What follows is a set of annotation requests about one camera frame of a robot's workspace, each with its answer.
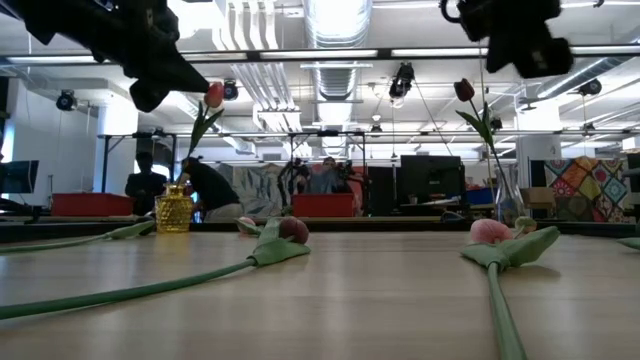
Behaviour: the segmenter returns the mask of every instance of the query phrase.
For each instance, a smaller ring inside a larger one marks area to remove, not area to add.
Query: tulip leaf
[[[198,146],[198,143],[207,132],[207,130],[213,126],[213,123],[222,116],[224,109],[219,110],[215,114],[206,118],[207,113],[209,112],[209,107],[207,106],[206,110],[202,110],[202,103],[198,103],[198,117],[193,123],[193,130],[191,132],[191,144],[189,145],[189,156],[193,153]]]
[[[478,132],[478,134],[484,141],[486,141],[490,146],[493,145],[493,136],[491,136],[491,131],[489,131],[485,123],[465,112],[456,110],[456,113],[458,113],[458,115],[465,119],[469,123],[469,125],[473,126],[473,128]]]

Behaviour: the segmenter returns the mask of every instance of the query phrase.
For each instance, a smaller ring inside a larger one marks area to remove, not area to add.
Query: red bin
[[[103,193],[53,194],[53,216],[128,216],[133,199]]]
[[[293,216],[353,217],[353,194],[293,195]]]

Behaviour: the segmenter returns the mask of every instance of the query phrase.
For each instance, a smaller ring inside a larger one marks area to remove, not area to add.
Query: red tulip
[[[209,90],[204,95],[204,103],[210,108],[218,108],[224,101],[224,85],[221,82],[214,82],[209,86]]]
[[[462,102],[467,102],[476,95],[476,91],[473,89],[473,86],[467,81],[467,79],[462,79],[458,82],[453,83],[453,88],[456,90],[456,96]]]

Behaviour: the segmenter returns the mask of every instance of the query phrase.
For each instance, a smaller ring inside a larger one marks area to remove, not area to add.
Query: table surface
[[[158,296],[0,321],[2,359],[498,358],[465,233],[315,233],[310,256]],[[0,304],[82,295],[242,261],[255,239],[158,235],[0,256]],[[501,283],[532,360],[637,359],[640,252],[562,236]]]

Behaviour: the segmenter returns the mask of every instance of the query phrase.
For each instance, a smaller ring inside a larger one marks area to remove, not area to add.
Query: black shirt
[[[124,192],[135,199],[133,213],[144,216],[155,206],[155,197],[164,193],[164,185],[167,177],[164,175],[151,174],[130,174],[127,179],[127,186]]]
[[[191,177],[193,190],[200,196],[205,211],[229,204],[240,204],[238,194],[233,191],[227,180],[212,167],[196,163],[189,164],[183,171]]]

